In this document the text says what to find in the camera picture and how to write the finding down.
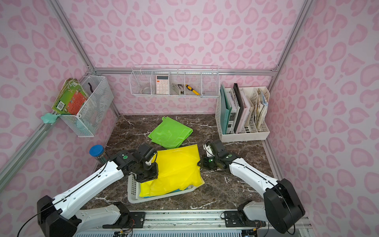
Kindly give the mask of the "white perforated plastic basket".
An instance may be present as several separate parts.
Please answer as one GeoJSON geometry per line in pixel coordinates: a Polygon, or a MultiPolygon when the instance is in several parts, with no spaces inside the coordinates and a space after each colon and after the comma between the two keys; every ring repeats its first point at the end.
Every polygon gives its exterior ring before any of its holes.
{"type": "Polygon", "coordinates": [[[128,176],[127,197],[130,203],[137,204],[166,198],[152,198],[151,196],[167,194],[177,189],[183,190],[181,194],[193,192],[197,189],[196,184],[204,184],[203,180],[200,178],[199,175],[190,180],[187,180],[186,178],[179,178],[178,175],[170,175],[168,177],[164,177],[161,175],[155,180],[148,181],[145,183],[138,183],[135,180],[134,174],[132,173],[128,176]]]}

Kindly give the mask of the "golden yellow raincoat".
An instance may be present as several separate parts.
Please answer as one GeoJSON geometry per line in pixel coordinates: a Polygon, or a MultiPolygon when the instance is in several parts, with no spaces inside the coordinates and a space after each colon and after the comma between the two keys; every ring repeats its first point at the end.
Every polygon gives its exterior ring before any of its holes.
{"type": "Polygon", "coordinates": [[[158,151],[158,157],[155,161],[159,166],[158,177],[161,175],[164,177],[178,175],[179,178],[190,180],[199,175],[202,179],[200,167],[197,165],[200,161],[197,145],[158,151]]]}

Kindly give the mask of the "green raincoat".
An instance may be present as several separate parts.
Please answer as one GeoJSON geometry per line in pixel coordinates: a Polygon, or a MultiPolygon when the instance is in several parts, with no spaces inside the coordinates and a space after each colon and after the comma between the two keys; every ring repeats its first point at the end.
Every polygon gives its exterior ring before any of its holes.
{"type": "Polygon", "coordinates": [[[162,117],[162,122],[148,135],[153,143],[165,149],[179,148],[193,133],[193,129],[170,118],[162,117]]]}

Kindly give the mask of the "blue raincoat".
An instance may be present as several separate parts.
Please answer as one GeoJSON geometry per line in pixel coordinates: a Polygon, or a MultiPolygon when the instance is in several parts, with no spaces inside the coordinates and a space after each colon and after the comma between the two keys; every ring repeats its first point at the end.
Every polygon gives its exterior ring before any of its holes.
{"type": "Polygon", "coordinates": [[[183,190],[177,189],[177,190],[174,190],[174,191],[169,192],[167,194],[156,195],[156,196],[151,196],[151,197],[159,197],[159,198],[161,198],[161,197],[171,197],[171,196],[175,196],[175,195],[181,194],[182,192],[183,192],[183,190]]]}

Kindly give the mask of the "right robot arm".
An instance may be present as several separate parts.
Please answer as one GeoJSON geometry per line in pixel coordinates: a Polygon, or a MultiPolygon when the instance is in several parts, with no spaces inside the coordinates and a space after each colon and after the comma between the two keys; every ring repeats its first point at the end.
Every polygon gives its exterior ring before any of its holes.
{"type": "Polygon", "coordinates": [[[264,200],[256,206],[251,200],[241,204],[236,211],[225,211],[221,218],[227,227],[260,228],[264,223],[282,234],[289,234],[291,228],[302,219],[306,211],[292,183],[283,178],[270,177],[228,151],[220,140],[207,141],[203,149],[206,156],[198,165],[209,170],[228,170],[232,175],[250,185],[264,200]]]}

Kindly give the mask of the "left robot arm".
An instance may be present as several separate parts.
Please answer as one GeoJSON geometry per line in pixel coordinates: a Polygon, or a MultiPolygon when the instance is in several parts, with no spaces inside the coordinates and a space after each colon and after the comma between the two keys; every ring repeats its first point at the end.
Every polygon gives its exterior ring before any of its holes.
{"type": "Polygon", "coordinates": [[[83,210],[93,197],[114,182],[132,175],[137,182],[157,179],[158,152],[144,143],[133,150],[121,150],[98,171],[69,190],[55,197],[44,196],[37,202],[38,225],[46,237],[73,237],[75,234],[100,227],[103,229],[133,228],[129,210],[122,202],[107,207],[83,210]]]}

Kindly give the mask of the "blue lid pen canister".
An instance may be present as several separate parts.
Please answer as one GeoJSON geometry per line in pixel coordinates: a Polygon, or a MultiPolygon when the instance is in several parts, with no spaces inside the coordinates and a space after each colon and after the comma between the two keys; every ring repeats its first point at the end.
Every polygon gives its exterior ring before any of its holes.
{"type": "Polygon", "coordinates": [[[103,165],[108,161],[108,155],[102,145],[95,145],[91,147],[89,154],[103,165]]]}

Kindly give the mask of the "white desktop file organizer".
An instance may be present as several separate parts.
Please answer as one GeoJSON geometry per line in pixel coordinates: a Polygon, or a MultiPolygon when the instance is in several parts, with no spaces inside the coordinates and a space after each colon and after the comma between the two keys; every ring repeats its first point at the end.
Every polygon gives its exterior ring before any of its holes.
{"type": "Polygon", "coordinates": [[[239,126],[240,133],[238,134],[234,133],[234,128],[236,125],[239,106],[237,103],[237,99],[235,98],[233,87],[232,88],[225,87],[225,90],[227,92],[227,96],[229,99],[229,103],[232,107],[227,134],[222,134],[222,129],[220,125],[221,95],[219,92],[215,119],[216,119],[219,137],[222,142],[259,141],[259,140],[263,141],[267,139],[270,131],[265,121],[262,124],[262,131],[258,131],[255,124],[257,98],[258,98],[257,89],[259,88],[264,92],[265,98],[267,102],[269,102],[270,93],[266,87],[240,87],[239,86],[245,108],[242,115],[242,121],[239,126]]]}

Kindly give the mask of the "teal folder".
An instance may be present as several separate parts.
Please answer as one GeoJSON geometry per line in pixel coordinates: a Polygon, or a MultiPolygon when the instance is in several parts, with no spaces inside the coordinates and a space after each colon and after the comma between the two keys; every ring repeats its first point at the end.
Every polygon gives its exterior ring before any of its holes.
{"type": "Polygon", "coordinates": [[[222,129],[222,134],[228,133],[228,126],[231,115],[231,105],[227,96],[224,85],[221,85],[220,88],[221,103],[220,103],[220,125],[222,129]]]}

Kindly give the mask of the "beige paper stack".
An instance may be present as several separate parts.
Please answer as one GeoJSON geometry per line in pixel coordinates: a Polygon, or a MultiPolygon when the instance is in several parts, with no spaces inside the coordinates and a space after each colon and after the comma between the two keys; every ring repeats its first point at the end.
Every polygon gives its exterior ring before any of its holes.
{"type": "Polygon", "coordinates": [[[268,111],[268,102],[265,98],[264,92],[259,88],[257,89],[257,107],[256,107],[256,118],[255,124],[258,131],[262,131],[262,124],[265,121],[265,117],[268,111]]]}

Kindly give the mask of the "yellow utility knife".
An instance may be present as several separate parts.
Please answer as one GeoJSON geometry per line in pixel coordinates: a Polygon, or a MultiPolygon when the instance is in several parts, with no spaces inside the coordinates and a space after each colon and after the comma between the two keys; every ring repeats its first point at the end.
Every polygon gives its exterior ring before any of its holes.
{"type": "Polygon", "coordinates": [[[188,90],[190,90],[191,92],[193,92],[195,95],[200,96],[200,93],[197,92],[197,91],[196,91],[194,88],[192,88],[191,86],[186,85],[186,88],[187,88],[188,90]]]}

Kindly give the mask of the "round metal tin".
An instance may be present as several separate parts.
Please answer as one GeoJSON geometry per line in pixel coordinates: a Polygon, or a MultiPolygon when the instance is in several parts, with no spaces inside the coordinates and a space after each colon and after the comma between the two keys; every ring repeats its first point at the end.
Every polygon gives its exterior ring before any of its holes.
{"type": "Polygon", "coordinates": [[[151,95],[151,93],[152,93],[152,90],[150,86],[146,86],[141,89],[142,95],[151,95]]]}

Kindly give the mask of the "white pink calculator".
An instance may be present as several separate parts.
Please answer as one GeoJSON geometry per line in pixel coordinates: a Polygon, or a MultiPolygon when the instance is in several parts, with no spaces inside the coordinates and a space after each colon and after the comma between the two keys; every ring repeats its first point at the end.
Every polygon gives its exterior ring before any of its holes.
{"type": "Polygon", "coordinates": [[[169,95],[169,75],[156,76],[156,94],[169,95]]]}

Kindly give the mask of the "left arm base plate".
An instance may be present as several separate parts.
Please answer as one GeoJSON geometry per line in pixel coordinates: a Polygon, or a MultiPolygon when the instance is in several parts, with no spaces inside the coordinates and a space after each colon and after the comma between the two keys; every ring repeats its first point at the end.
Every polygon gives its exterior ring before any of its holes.
{"type": "Polygon", "coordinates": [[[128,212],[120,216],[120,218],[113,224],[114,228],[130,229],[130,228],[143,228],[145,222],[145,212],[128,212]]]}

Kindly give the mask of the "white mesh wall basket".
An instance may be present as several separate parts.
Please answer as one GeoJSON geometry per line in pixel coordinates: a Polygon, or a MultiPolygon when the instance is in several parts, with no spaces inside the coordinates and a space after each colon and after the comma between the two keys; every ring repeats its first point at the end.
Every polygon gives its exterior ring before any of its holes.
{"type": "Polygon", "coordinates": [[[114,96],[104,76],[89,76],[83,82],[82,87],[88,93],[89,98],[79,113],[76,116],[61,115],[60,118],[78,137],[94,137],[114,96]],[[93,87],[92,94],[88,83],[91,83],[93,87]]]}

